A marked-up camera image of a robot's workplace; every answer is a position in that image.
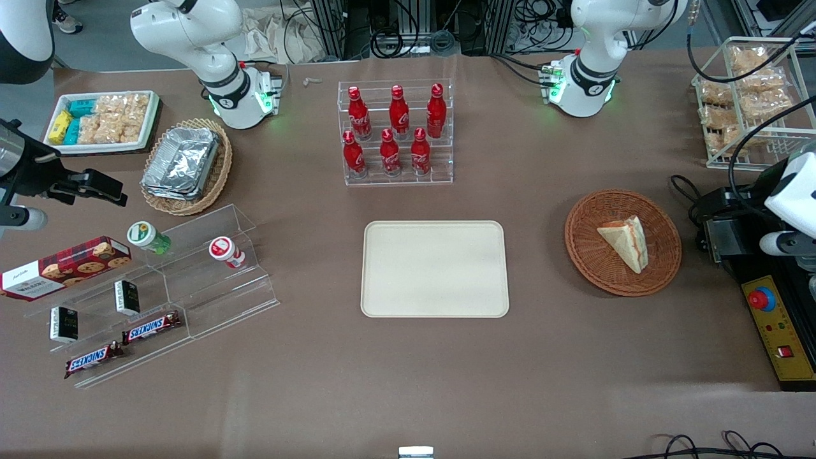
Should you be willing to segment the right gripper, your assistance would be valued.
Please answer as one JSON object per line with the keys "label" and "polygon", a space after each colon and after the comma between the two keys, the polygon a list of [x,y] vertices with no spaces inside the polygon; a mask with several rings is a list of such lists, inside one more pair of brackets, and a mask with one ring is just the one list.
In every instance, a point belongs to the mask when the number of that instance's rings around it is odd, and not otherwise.
{"label": "right gripper", "polygon": [[74,189],[82,181],[85,189],[76,192],[78,197],[107,201],[119,207],[128,203],[119,180],[96,170],[73,171],[64,167],[61,153],[52,148],[25,149],[25,195],[46,194],[54,186],[59,192]]}

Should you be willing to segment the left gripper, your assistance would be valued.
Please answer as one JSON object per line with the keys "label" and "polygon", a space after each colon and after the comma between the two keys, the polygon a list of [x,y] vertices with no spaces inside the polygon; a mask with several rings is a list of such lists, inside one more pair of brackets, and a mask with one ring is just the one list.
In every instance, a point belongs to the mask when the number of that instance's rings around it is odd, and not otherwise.
{"label": "left gripper", "polygon": [[738,193],[729,187],[720,187],[701,197],[701,221],[751,217],[767,220],[764,200],[767,191],[757,187],[738,187]]}

